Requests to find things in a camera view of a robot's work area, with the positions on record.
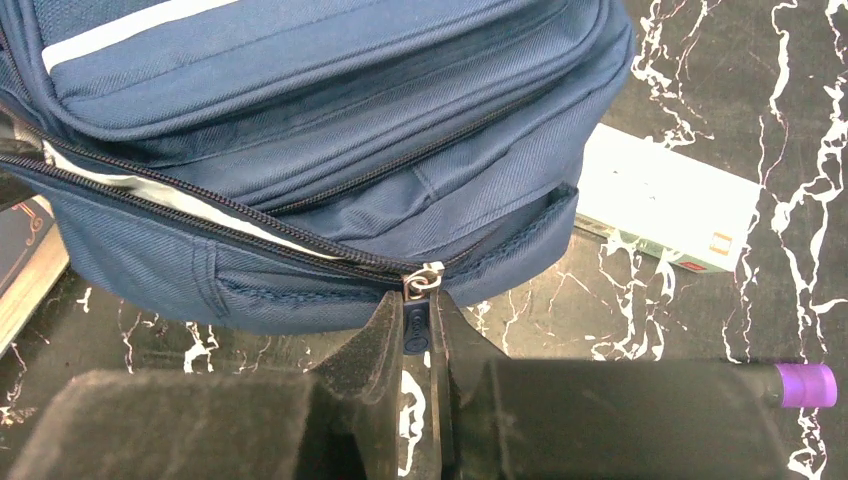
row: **zipper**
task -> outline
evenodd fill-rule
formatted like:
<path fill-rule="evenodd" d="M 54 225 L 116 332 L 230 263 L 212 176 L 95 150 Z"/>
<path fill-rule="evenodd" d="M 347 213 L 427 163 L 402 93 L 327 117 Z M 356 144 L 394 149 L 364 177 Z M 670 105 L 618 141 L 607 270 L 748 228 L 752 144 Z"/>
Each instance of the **zipper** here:
<path fill-rule="evenodd" d="M 325 203 L 331 199 L 343 195 L 348 195 L 354 192 L 355 190 L 376 183 L 382 180 L 383 178 L 391 175 L 392 173 L 414 165 L 420 162 L 421 160 L 429 158 L 447 149 L 448 147 L 480 132 L 489 125 L 503 118 L 506 118 L 515 111 L 521 109 L 526 105 L 529 105 L 530 103 L 533 103 L 534 101 L 540 99 L 541 97 L 549 93 L 555 85 L 556 84 L 551 82 L 545 85 L 543 88 L 536 89 L 530 94 L 524 95 L 521 98 L 513 100 L 512 102 L 498 108 L 497 110 L 478 118 L 477 120 L 451 133 L 450 135 L 446 135 L 445 137 L 442 137 L 432 143 L 417 148 L 405 155 L 402 155 L 388 163 L 381 165 L 380 167 L 374 170 L 360 175 L 359 177 L 343 182 L 340 185 L 337 185 L 316 195 L 307 197 L 303 200 L 298 200 L 292 203 L 288 203 L 286 205 L 267 210 L 265 211 L 265 213 L 272 216 L 278 216 L 283 214 L 301 212 L 310 208 L 314 208 L 317 205 Z"/>
<path fill-rule="evenodd" d="M 355 266 L 346 265 L 339 261 L 324 260 L 319 257 L 291 250 L 281 245 L 277 245 L 273 242 L 269 242 L 267 240 L 263 240 L 253 235 L 241 232 L 239 230 L 218 225 L 217 223 L 195 217 L 193 215 L 181 212 L 176 209 L 164 207 L 162 205 L 159 205 L 158 203 L 139 198 L 133 195 L 132 193 L 124 191 L 121 188 L 103 185 L 101 183 L 89 180 L 74 173 L 53 167 L 45 162 L 32 160 L 24 157 L 15 157 L 6 154 L 0 154 L 0 163 L 6 163 L 8 165 L 24 168 L 42 175 L 49 176 L 51 178 L 56 178 L 64 182 L 71 183 L 73 185 L 82 187 L 86 190 L 107 197 L 111 200 L 115 200 L 120 203 L 155 214 L 156 216 L 164 218 L 166 220 L 178 222 L 182 225 L 186 225 L 191 228 L 212 233 L 218 237 L 224 238 L 225 240 L 237 242 L 238 244 L 246 244 L 248 246 L 281 256 L 283 258 L 303 262 L 308 265 L 335 271 L 338 273 L 343 273 L 353 277 L 373 280 L 382 284 L 397 286 L 400 283 L 398 281 L 398 276 L 396 275 L 377 271 L 369 271 L 362 268 L 357 268 Z"/>
<path fill-rule="evenodd" d="M 424 267 L 403 278 L 403 353 L 423 355 L 433 343 L 430 334 L 430 297 L 442 284 L 442 262 Z"/>

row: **book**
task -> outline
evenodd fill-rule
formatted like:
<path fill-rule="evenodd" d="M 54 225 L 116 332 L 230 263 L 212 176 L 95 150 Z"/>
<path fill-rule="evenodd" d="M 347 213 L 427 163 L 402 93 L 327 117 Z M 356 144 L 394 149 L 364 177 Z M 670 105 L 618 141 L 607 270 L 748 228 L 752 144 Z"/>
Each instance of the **book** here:
<path fill-rule="evenodd" d="M 0 354 L 68 266 L 50 204 L 33 197 L 0 211 Z"/>

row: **white box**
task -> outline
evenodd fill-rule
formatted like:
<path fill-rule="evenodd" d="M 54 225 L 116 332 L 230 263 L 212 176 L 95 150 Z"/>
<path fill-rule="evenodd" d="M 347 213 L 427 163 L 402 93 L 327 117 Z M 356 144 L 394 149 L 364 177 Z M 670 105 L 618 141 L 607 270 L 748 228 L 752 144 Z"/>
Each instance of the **white box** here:
<path fill-rule="evenodd" d="M 732 272 L 748 238 L 760 185 L 598 125 L 586 144 L 577 226 L 627 242 L 687 270 Z"/>

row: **marble table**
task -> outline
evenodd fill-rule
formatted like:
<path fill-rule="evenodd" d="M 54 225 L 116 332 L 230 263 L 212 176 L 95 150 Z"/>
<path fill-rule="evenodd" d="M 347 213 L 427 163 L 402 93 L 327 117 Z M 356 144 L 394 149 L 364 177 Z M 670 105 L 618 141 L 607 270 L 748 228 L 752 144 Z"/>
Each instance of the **marble table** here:
<path fill-rule="evenodd" d="M 671 269 L 633 245 L 578 232 L 565 258 L 468 308 L 468 321 L 513 357 L 784 359 L 826 362 L 846 378 L 848 2 L 627 4 L 638 52 L 604 122 L 762 185 L 736 272 Z M 681 181 L 698 188 L 697 179 Z M 75 375 L 305 370 L 350 335 L 257 337 L 172 322 L 69 273 L 0 360 L 0 472 Z M 408 369 L 421 361 L 409 359 Z M 414 453 L 427 406 L 415 381 L 403 390 L 400 435 L 404 453 Z M 799 478 L 848 478 L 844 405 L 774 412 Z M 414 461 L 402 457 L 407 475 Z"/>

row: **purple cap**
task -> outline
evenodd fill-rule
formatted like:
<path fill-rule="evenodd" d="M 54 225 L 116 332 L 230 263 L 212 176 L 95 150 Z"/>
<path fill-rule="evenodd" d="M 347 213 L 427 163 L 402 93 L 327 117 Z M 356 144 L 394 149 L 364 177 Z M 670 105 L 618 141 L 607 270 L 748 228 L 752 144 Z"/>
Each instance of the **purple cap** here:
<path fill-rule="evenodd" d="M 836 405 L 836 378 L 827 365 L 778 363 L 783 380 L 783 408 Z"/>

